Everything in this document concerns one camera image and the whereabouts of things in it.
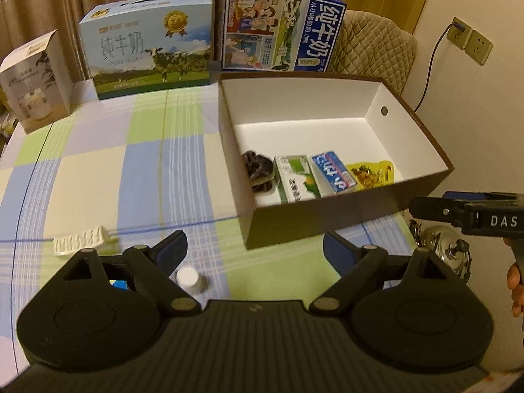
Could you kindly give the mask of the right hand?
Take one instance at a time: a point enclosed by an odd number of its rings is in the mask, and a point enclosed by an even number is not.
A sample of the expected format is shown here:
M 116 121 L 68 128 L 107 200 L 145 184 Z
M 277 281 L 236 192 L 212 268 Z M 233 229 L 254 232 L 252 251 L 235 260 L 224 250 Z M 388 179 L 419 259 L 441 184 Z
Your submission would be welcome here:
M 523 313 L 524 288 L 517 264 L 512 264 L 507 273 L 507 286 L 510 289 L 512 304 L 512 315 L 514 318 Z

